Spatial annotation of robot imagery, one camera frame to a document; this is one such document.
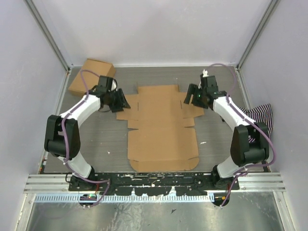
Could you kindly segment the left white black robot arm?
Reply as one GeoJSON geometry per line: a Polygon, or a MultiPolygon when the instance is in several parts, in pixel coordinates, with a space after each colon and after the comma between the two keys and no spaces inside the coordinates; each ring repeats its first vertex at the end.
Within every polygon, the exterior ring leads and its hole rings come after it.
{"type": "Polygon", "coordinates": [[[105,105],[113,113],[130,108],[115,78],[99,76],[98,84],[91,89],[87,88],[81,100],[71,109],[47,119],[45,151],[60,159],[73,177],[80,179],[79,184],[86,191],[93,190],[96,184],[107,180],[98,181],[94,168],[83,157],[79,127],[105,105]]]}

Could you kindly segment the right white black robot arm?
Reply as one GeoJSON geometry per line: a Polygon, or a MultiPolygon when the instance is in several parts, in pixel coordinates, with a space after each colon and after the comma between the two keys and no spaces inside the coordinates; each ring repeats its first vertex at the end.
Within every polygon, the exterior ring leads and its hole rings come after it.
{"type": "Polygon", "coordinates": [[[258,164],[269,157],[269,132],[263,122],[256,122],[237,107],[225,91],[218,89],[215,76],[203,71],[199,84],[191,83],[185,104],[208,109],[217,113],[233,131],[230,156],[211,171],[212,185],[224,189],[229,180],[245,167],[258,164]]]}

